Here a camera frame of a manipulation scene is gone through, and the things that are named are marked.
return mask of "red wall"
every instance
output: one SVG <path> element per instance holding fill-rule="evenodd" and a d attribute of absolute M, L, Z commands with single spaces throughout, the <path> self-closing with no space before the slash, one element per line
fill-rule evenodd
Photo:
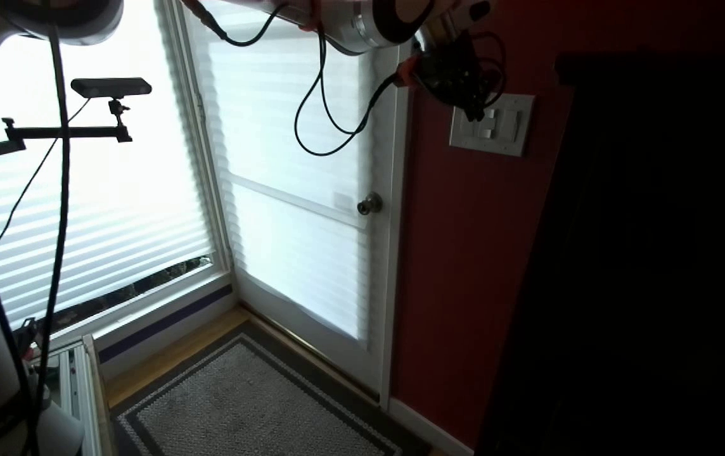
<path fill-rule="evenodd" d="M 508 90 L 537 94 L 522 160 L 445 146 L 449 109 L 416 95 L 393 394 L 473 445 L 551 165 L 562 51 L 725 47 L 725 0 L 499 0 Z"/>

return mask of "door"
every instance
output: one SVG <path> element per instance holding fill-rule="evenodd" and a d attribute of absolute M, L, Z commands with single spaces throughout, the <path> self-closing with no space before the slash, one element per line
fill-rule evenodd
<path fill-rule="evenodd" d="M 265 17 L 236 5 L 213 13 L 236 38 Z M 406 94 L 387 89 L 355 141 L 311 156 L 294 140 L 294 114 L 317 76 L 313 32 L 273 22 L 255 46 L 231 47 L 190 19 L 186 38 L 243 302 L 373 392 L 387 390 Z M 328 51 L 327 99 L 344 128 L 402 56 Z M 344 140 L 319 90 L 299 135 L 313 149 Z"/>

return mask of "black furniture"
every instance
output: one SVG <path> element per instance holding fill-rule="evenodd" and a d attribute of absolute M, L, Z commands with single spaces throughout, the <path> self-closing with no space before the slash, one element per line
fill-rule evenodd
<path fill-rule="evenodd" d="M 725 453 L 725 54 L 562 56 L 560 81 L 477 453 Z"/>

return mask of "light switch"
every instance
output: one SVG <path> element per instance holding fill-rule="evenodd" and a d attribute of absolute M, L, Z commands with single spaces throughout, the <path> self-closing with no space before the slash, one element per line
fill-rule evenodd
<path fill-rule="evenodd" d="M 449 145 L 494 155 L 522 156 L 526 128 L 531 123 L 535 95 L 502 94 L 480 122 L 469 122 L 461 109 L 453 109 Z"/>

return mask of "window blinds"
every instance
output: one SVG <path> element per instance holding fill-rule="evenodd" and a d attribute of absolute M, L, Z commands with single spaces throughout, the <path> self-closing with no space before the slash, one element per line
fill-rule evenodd
<path fill-rule="evenodd" d="M 232 38 L 254 36 L 265 17 L 210 5 Z M 294 141 L 294 111 L 317 73 L 313 32 L 276 19 L 243 51 L 190 22 L 190 42 L 241 280 L 273 289 L 335 328 L 363 336 L 374 231 L 355 204 L 374 171 L 373 128 L 328 160 L 313 160 Z M 327 99 L 344 128 L 356 126 L 374 81 L 370 56 L 328 51 Z M 319 90 L 300 114 L 300 136 L 313 149 L 344 140 L 327 122 Z"/>
<path fill-rule="evenodd" d="M 98 46 L 66 46 L 66 79 L 142 76 L 153 90 L 128 95 L 124 123 L 133 141 L 74 140 L 70 226 L 57 309 L 128 285 L 172 263 L 210 256 L 205 209 L 196 198 L 169 65 L 152 3 L 127 3 L 120 26 Z M 68 109 L 80 107 L 70 90 Z M 0 116 L 16 126 L 55 126 L 55 89 L 44 41 L 9 38 L 0 47 Z M 106 99 L 74 122 L 112 126 Z M 0 156 L 0 231 L 47 141 Z M 0 293 L 11 323 L 42 317 L 55 226 L 57 155 L 22 200 L 0 244 Z"/>

